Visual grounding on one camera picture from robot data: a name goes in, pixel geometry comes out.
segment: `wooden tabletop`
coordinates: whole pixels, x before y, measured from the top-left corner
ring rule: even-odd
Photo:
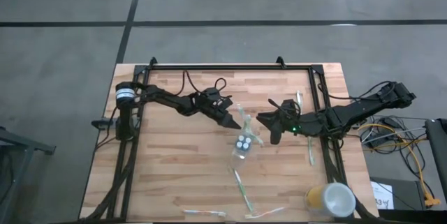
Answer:
[[[105,117],[109,117],[115,107],[115,85],[131,81],[134,66],[117,65]],[[341,64],[323,66],[329,92],[348,96]],[[239,103],[254,118],[259,112],[274,111],[268,98],[278,104],[284,99],[296,100],[297,90],[303,93],[303,113],[314,111],[308,73],[303,70],[189,72],[198,89],[213,87],[220,77],[226,79],[227,87],[221,94],[233,96],[234,104],[229,111],[241,126],[243,120],[236,104]],[[182,85],[182,72],[151,71],[149,83],[177,93]],[[194,90],[186,81],[182,95],[191,92]],[[345,105],[349,102],[331,100],[331,103]],[[316,164],[311,166],[307,138],[284,133],[279,145],[271,145],[269,130],[256,119],[252,120],[252,129],[264,140],[265,146],[254,144],[239,170],[247,196],[259,213],[286,207],[255,221],[325,220],[310,214],[304,205],[307,190],[327,183],[320,140],[314,138],[312,151]],[[224,221],[218,216],[184,214],[184,209],[225,211],[228,214],[225,221],[247,221],[244,215],[249,211],[233,173],[228,169],[231,151],[239,134],[240,130],[218,126],[200,113],[183,117],[172,108],[157,103],[146,104],[127,221]],[[115,132],[110,131],[110,136],[115,136]],[[104,137],[105,133],[101,133],[99,140]],[[119,143],[114,140],[94,155],[80,217],[88,216],[110,189],[118,149]],[[365,158],[357,138],[344,139],[342,157],[349,186],[368,210],[378,216]],[[120,199],[117,209],[121,209]]]

